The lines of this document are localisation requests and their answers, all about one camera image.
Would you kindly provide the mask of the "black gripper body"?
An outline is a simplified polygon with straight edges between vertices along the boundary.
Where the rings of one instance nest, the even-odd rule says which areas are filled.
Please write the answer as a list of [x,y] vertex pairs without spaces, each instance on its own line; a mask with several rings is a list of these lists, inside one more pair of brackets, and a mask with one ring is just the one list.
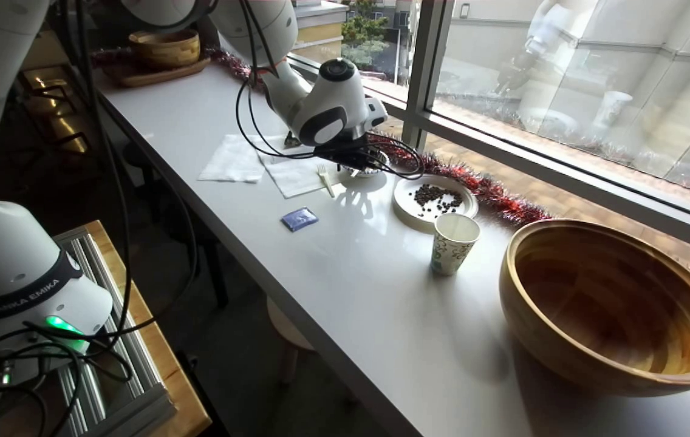
[[387,155],[373,149],[368,138],[350,138],[348,134],[316,146],[314,155],[356,169],[380,169],[387,162]]

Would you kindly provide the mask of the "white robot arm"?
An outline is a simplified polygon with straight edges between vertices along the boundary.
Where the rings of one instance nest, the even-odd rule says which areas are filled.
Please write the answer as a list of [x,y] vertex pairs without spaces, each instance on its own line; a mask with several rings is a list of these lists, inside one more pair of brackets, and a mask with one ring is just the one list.
[[[8,95],[54,0],[0,0],[0,122]],[[293,0],[122,0],[155,30],[175,30],[212,13],[216,31],[260,79],[276,115],[301,144],[303,155],[368,168],[368,134],[387,118],[368,95],[357,65],[331,59],[316,79],[289,65],[300,37]],[[63,320],[81,338],[95,336],[112,314],[112,297],[67,254],[30,209],[0,198],[0,355],[22,347],[28,323]]]

